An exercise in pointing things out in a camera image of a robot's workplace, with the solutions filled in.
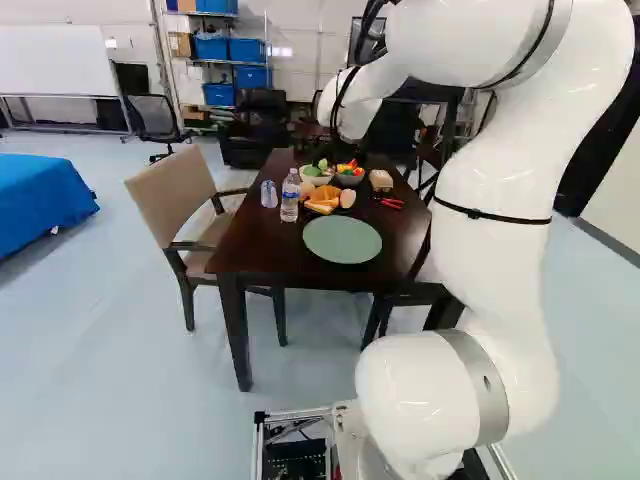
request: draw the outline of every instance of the gray floor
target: gray floor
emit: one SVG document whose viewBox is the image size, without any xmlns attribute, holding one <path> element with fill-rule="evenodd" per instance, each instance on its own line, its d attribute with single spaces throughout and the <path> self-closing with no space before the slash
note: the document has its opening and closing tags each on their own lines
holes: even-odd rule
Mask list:
<svg viewBox="0 0 640 480">
<path fill-rule="evenodd" d="M 0 152 L 63 156 L 102 210 L 0 263 L 0 478 L 247 479 L 255 410 L 352 398 L 366 295 L 288 291 L 281 349 L 268 299 L 249 296 L 256 386 L 237 390 L 215 289 L 185 332 L 175 280 L 122 180 L 158 146 L 109 136 L 11 133 Z M 220 188 L 253 174 L 202 143 Z M 202 211 L 190 228 L 211 212 Z M 521 480 L 636 478 L 640 270 L 558 218 L 545 309 L 563 374 L 541 431 L 505 444 Z M 396 309 L 392 332 L 425 309 Z"/>
</svg>

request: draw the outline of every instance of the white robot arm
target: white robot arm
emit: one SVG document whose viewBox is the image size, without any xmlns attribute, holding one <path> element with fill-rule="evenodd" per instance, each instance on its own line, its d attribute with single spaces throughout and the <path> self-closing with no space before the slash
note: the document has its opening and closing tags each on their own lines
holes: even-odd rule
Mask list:
<svg viewBox="0 0 640 480">
<path fill-rule="evenodd" d="M 343 138 L 361 138 L 409 75 L 498 97 L 491 123 L 443 168 L 432 203 L 431 255 L 466 305 L 458 327 L 380 339 L 356 369 L 372 443 L 395 473 L 445 478 L 465 449 L 526 433 L 555 408 L 541 298 L 548 223 L 575 149 L 624 84 L 634 31 L 622 0 L 394 3 L 387 55 L 342 99 Z M 346 76 L 324 90 L 320 123 Z"/>
</svg>

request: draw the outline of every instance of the plastic bottle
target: plastic bottle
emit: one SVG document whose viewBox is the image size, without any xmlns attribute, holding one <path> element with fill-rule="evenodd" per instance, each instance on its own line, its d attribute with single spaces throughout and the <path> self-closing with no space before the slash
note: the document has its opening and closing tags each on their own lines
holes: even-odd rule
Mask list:
<svg viewBox="0 0 640 480">
<path fill-rule="evenodd" d="M 278 192 L 276 192 L 276 184 L 273 180 L 265 180 L 260 186 L 260 201 L 263 207 L 276 208 L 278 206 Z"/>
<path fill-rule="evenodd" d="M 292 168 L 282 183 L 282 203 L 280 220 L 293 223 L 298 220 L 298 199 L 300 198 L 300 176 L 298 170 Z"/>
</svg>

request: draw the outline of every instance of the dining table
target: dining table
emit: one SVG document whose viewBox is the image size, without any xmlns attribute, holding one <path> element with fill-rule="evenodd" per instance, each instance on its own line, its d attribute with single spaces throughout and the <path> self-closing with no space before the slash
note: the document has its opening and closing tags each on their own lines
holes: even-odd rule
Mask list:
<svg viewBox="0 0 640 480">
<path fill-rule="evenodd" d="M 382 239 L 382 249 L 373 259 L 355 265 L 338 264 L 312 253 L 303 240 L 305 226 L 319 215 L 304 206 L 298 220 L 280 220 L 279 208 L 261 203 L 261 184 L 272 180 L 278 198 L 282 182 L 291 168 L 305 158 L 293 148 L 274 149 L 248 190 L 225 235 L 209 260 L 206 271 L 218 279 L 227 336 L 241 391 L 251 390 L 253 381 L 249 354 L 249 332 L 245 293 L 247 288 L 284 287 L 391 294 L 405 281 L 427 235 L 431 213 L 405 181 L 392 159 L 368 155 L 362 165 L 386 170 L 393 178 L 393 197 L 404 202 L 402 209 L 390 208 L 374 198 L 368 178 L 357 187 L 355 204 L 334 214 L 362 220 Z"/>
</svg>

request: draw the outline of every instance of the blue bed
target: blue bed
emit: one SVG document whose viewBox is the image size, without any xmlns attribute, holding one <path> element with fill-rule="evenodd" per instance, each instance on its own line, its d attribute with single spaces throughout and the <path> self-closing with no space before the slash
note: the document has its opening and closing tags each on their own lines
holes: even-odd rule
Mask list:
<svg viewBox="0 0 640 480">
<path fill-rule="evenodd" d="M 0 259 L 100 207 L 69 160 L 0 154 Z"/>
</svg>

